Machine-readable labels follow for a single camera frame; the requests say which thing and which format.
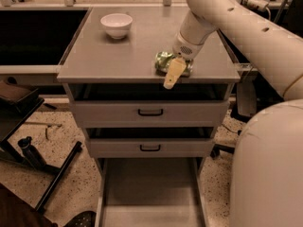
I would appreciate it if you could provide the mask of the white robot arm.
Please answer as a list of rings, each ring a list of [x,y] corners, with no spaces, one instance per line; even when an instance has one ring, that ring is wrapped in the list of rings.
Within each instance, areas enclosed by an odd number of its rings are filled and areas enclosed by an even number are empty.
[[[243,128],[233,156],[230,227],[303,227],[303,40],[241,0],[187,0],[170,89],[219,29],[257,69],[245,95],[270,101]]]

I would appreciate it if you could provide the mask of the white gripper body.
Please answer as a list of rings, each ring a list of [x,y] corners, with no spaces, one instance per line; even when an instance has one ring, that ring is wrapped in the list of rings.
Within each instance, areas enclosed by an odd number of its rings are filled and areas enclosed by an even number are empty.
[[[187,42],[181,33],[178,33],[174,38],[172,51],[176,56],[190,61],[198,55],[203,46],[203,44],[191,44]]]

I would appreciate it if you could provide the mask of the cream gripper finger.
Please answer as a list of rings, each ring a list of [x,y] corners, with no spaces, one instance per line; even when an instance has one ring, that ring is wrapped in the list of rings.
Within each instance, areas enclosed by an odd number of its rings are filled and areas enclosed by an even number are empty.
[[[168,72],[165,76],[164,87],[166,89],[172,89],[174,84],[180,78],[183,72],[186,70],[187,64],[183,58],[175,58],[169,65]]]

